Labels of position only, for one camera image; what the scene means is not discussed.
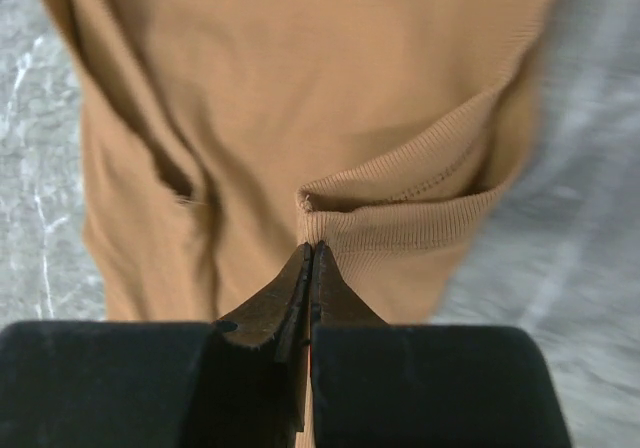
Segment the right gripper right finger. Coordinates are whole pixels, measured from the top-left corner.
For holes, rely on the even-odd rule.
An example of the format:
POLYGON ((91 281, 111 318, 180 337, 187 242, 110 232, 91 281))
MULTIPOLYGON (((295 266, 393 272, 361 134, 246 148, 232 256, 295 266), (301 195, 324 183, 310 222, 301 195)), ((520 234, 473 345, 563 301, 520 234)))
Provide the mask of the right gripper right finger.
POLYGON ((397 325, 344 281, 326 244, 310 284, 319 447, 568 447, 546 360, 523 330, 397 325))

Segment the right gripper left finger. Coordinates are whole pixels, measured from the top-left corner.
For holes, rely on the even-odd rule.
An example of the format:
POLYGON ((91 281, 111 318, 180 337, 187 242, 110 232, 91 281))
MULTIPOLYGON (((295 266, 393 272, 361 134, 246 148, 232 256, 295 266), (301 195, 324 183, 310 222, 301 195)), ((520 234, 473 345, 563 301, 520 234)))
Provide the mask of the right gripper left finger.
POLYGON ((211 322, 20 321, 1 333, 5 447, 291 447, 311 249, 211 322))

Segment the tan tank top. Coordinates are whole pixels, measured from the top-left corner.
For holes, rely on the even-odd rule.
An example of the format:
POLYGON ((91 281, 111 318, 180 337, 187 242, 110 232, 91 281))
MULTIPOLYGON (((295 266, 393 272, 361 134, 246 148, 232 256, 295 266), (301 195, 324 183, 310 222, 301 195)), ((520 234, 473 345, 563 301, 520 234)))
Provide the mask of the tan tank top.
POLYGON ((331 249, 427 325, 533 145, 557 0, 42 0, 82 88, 108 322, 214 322, 331 249))

